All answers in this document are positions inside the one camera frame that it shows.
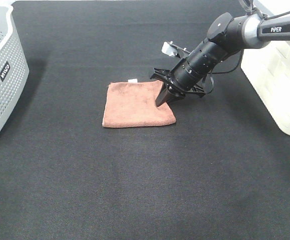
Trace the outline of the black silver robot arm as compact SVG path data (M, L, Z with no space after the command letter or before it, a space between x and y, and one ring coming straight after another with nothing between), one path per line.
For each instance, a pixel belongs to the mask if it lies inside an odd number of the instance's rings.
M185 98L187 94L200 97L213 90L215 66L245 49L261 49L271 41L290 41L290 14L266 17L254 8L240 17L226 12L210 26L206 38L188 51L172 42L165 42L162 52L180 61L171 69L153 70L152 79L163 82L155 100L156 106Z

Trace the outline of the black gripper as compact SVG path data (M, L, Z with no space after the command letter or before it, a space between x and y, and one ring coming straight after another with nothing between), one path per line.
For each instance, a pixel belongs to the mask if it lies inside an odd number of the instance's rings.
M205 81L205 75L197 74L192 69L186 67L180 70L153 68L149 77L162 82L161 90L155 100L157 107L165 102L172 103L182 100L189 94L205 96L203 86L197 84L199 81Z

